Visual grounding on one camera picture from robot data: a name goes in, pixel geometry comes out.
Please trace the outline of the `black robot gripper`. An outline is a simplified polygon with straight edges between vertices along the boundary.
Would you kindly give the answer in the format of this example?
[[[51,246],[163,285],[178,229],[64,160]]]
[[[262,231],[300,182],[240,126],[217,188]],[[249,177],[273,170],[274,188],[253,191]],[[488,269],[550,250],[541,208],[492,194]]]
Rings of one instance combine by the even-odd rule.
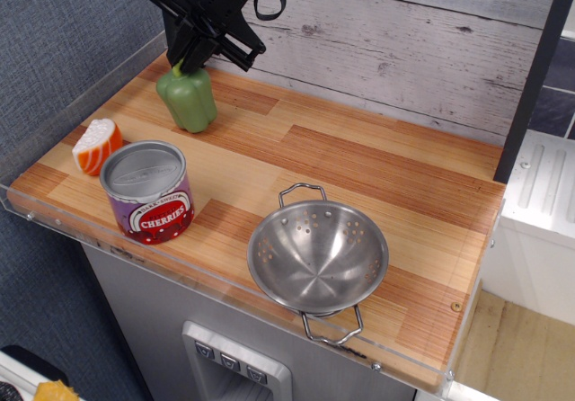
[[[265,45],[243,17],[248,0],[194,0],[202,32],[192,22],[182,22],[168,42],[172,67],[181,63],[182,73],[192,73],[214,56],[223,56],[242,70],[249,70],[265,51]]]

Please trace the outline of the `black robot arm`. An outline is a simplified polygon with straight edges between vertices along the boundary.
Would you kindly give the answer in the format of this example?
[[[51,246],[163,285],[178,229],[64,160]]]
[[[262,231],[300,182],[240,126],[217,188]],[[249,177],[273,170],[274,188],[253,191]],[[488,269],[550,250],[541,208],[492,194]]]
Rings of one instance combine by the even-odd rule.
[[[247,71],[266,47],[243,17],[249,0],[150,0],[163,12],[167,59],[193,73],[214,56]],[[279,0],[284,10],[287,0]]]

